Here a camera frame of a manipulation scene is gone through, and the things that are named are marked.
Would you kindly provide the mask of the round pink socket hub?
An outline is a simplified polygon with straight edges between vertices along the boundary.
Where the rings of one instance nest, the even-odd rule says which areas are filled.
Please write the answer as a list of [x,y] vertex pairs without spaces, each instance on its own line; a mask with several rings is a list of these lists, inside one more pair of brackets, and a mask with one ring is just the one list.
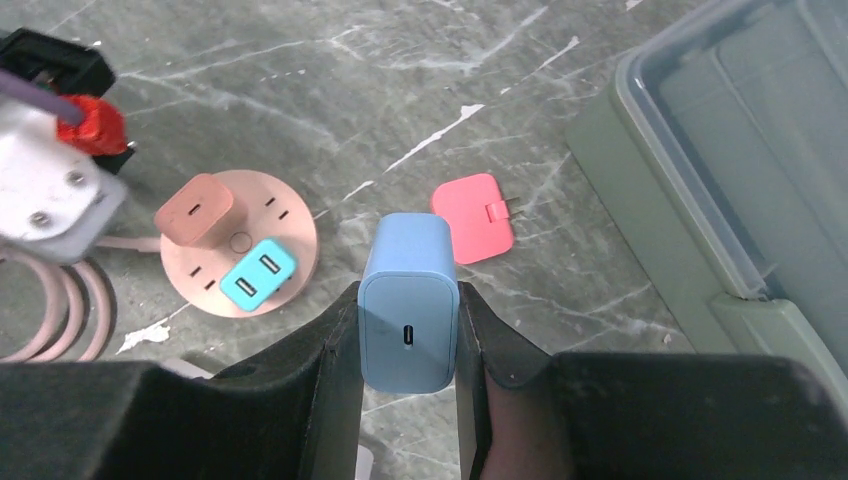
[[175,289],[209,314],[247,318],[297,296],[319,241],[303,198],[254,170],[201,173],[156,212],[160,257]]

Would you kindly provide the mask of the white power strip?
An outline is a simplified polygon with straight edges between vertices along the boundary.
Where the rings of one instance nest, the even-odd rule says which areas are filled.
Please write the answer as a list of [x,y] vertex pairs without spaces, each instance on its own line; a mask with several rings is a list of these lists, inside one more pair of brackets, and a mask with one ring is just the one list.
[[[172,358],[160,363],[165,369],[191,379],[210,379],[214,374],[187,360]],[[369,480],[371,478],[374,463],[373,453],[366,447],[359,445],[357,450],[357,461],[355,468],[356,480]]]

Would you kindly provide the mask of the blue charger cube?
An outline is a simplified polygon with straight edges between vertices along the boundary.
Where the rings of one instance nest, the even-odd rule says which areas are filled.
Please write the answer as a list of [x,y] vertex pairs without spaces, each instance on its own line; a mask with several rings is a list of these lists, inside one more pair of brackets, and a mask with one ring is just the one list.
[[384,216],[358,287],[365,383],[393,394],[444,389],[454,375],[459,304],[446,221],[430,213]]

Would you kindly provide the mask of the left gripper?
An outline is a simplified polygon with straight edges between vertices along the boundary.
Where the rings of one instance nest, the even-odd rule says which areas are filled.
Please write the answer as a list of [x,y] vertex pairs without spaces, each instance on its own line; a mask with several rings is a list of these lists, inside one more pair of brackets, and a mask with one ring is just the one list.
[[34,84],[34,106],[56,117],[52,135],[116,175],[134,155],[122,112],[104,98],[116,75],[94,48],[27,28],[1,35],[1,71]]

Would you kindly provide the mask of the teal charger cube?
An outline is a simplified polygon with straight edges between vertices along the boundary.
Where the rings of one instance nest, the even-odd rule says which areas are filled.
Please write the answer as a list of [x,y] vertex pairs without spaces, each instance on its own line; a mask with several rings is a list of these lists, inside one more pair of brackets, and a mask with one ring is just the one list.
[[220,291],[239,309],[254,312],[296,272],[298,260],[279,240],[266,238],[220,280]]

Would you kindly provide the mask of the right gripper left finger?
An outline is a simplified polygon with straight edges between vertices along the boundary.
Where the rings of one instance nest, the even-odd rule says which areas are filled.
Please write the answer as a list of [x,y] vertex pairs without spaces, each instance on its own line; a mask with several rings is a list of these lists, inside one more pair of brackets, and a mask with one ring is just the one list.
[[5,479],[351,479],[357,289],[210,379],[153,362],[1,369]]

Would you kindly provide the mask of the pink plug adapter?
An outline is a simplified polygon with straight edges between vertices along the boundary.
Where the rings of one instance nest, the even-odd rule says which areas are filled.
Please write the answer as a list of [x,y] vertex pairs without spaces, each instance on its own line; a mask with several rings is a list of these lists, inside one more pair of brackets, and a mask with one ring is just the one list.
[[448,223],[454,259],[460,265],[504,254],[514,245],[511,212],[497,180],[489,173],[439,185],[430,208]]

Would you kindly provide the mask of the orange charger cube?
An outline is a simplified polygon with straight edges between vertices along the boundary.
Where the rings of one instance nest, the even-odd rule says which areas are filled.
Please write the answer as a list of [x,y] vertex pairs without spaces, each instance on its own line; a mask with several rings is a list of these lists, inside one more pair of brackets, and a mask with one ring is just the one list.
[[215,175],[202,173],[159,208],[154,224],[177,246],[214,249],[246,217],[244,203]]

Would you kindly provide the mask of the green plastic storage box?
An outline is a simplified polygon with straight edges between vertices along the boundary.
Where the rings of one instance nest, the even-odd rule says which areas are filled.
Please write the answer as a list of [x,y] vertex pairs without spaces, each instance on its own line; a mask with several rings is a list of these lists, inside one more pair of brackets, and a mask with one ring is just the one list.
[[712,1],[617,65],[566,142],[694,348],[847,399],[847,5]]

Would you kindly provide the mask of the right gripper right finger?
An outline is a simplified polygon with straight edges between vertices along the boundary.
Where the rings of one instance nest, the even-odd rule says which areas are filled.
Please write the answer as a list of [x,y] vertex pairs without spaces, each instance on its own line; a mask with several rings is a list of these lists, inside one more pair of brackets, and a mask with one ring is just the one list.
[[545,353],[459,286],[465,479],[843,479],[847,424],[798,362]]

